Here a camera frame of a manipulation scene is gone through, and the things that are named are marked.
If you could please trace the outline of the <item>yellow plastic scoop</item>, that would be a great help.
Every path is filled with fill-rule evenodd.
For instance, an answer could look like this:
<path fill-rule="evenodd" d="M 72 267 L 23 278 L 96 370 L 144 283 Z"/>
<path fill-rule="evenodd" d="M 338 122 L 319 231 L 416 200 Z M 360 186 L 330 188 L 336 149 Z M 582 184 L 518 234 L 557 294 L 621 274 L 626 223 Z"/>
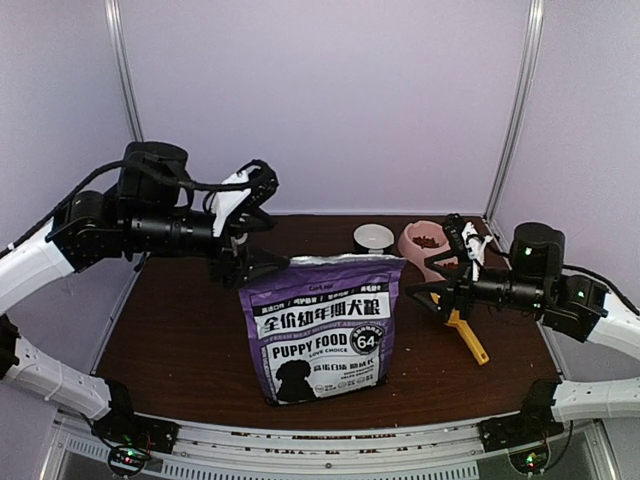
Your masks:
<path fill-rule="evenodd" d="M 448 319 L 444 322 L 444 325 L 446 327 L 453 328 L 458 333 L 473 355 L 475 361 L 480 366 L 489 362 L 489 355 L 472 328 L 469 326 L 468 322 L 460 317 L 460 312 L 458 310 L 452 310 L 450 312 Z"/>

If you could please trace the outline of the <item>purple pet food bag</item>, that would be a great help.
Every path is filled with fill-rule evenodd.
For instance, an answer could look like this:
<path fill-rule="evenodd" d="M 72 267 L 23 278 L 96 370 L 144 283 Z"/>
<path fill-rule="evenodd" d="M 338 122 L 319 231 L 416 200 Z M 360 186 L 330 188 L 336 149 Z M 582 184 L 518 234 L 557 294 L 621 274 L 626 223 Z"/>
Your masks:
<path fill-rule="evenodd" d="M 294 405 L 382 385 L 406 261 L 394 255 L 295 257 L 240 289 L 266 401 Z"/>

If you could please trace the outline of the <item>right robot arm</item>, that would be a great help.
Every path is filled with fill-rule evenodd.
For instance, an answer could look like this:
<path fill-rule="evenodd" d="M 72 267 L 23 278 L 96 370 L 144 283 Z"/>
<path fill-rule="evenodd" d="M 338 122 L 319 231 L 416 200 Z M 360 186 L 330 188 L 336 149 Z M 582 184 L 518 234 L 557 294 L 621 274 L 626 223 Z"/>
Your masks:
<path fill-rule="evenodd" d="M 529 313 L 544 326 L 581 343 L 639 356 L 639 310 L 605 277 L 564 261 L 565 235 L 548 225 L 518 225 L 508 253 L 510 267 L 493 269 L 479 260 L 476 234 L 464 233 L 456 217 L 443 229 L 450 249 L 425 266 L 439 282 L 414 284 L 407 295 L 443 320 L 465 319 L 477 304 Z M 530 442 L 551 422 L 632 418 L 639 414 L 636 378 L 600 382 L 537 381 L 513 419 L 519 440 Z"/>

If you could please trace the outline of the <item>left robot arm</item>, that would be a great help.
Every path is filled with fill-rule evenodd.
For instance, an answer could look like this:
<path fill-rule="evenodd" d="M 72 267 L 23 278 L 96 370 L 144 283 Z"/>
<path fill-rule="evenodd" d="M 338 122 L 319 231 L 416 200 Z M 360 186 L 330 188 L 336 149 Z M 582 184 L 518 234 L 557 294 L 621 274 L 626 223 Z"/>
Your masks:
<path fill-rule="evenodd" d="M 187 160 L 175 145 L 131 142 L 105 165 L 119 174 L 107 191 L 81 181 L 2 251 L 2 310 L 105 259 L 139 254 L 201 257 L 227 289 L 286 269 L 287 258 L 248 244 L 251 233 L 275 226 L 263 208 L 279 185 L 269 164 L 255 159 L 220 183 L 201 183 L 188 174 Z"/>

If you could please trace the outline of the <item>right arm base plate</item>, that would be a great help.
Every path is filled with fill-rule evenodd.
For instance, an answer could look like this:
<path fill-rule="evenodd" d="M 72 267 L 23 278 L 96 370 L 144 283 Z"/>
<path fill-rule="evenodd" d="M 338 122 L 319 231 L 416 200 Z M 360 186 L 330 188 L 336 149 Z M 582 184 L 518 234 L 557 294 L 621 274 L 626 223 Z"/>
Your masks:
<path fill-rule="evenodd" d="M 477 428 L 485 452 L 542 442 L 564 432 L 564 424 L 555 421 L 548 409 L 492 417 L 479 422 Z"/>

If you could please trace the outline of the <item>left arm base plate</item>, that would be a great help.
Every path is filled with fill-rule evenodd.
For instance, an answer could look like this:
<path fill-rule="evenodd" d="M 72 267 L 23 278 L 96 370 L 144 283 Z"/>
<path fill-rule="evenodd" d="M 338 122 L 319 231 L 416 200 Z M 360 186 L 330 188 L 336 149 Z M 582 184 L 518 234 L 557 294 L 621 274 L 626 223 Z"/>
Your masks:
<path fill-rule="evenodd" d="M 98 437 L 112 443 L 170 454 L 177 440 L 179 425 L 172 421 L 111 411 L 94 420 L 92 430 Z"/>

